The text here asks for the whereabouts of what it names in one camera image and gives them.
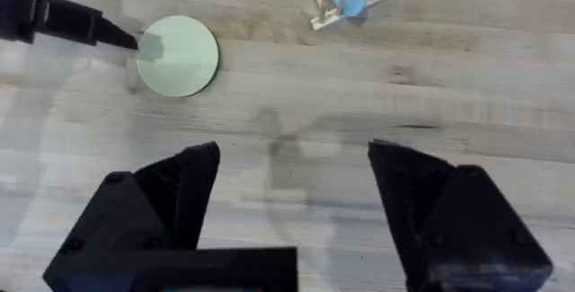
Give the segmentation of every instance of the pale green disc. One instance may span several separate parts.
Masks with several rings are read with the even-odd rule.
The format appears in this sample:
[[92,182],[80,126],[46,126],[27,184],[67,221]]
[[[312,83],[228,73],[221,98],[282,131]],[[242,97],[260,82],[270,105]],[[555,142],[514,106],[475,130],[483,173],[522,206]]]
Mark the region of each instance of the pale green disc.
[[152,90],[170,97],[202,91],[219,64],[216,39],[206,26],[190,17],[172,16],[154,23],[138,48],[139,74]]

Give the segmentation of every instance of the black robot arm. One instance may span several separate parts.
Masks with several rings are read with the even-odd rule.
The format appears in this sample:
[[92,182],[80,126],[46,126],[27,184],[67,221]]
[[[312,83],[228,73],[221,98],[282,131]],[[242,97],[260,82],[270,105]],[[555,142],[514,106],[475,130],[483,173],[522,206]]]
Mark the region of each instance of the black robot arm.
[[369,158],[410,292],[534,292],[551,261],[479,166],[385,141]]
[[0,0],[0,39],[32,44],[36,32],[96,45],[137,49],[136,38],[102,12],[67,0]]

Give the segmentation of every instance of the wood grain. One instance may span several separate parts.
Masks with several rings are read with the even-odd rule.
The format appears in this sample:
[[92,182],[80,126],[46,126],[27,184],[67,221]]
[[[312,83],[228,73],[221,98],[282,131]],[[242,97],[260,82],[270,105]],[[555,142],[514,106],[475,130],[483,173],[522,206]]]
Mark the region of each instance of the wood grain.
[[300,248],[302,291],[404,291],[367,141],[490,172],[575,289],[575,0],[391,0],[313,33],[312,0],[73,0],[141,33],[204,22],[222,66],[168,99],[130,53],[0,42],[0,288],[41,273],[103,176],[215,140],[202,247]]

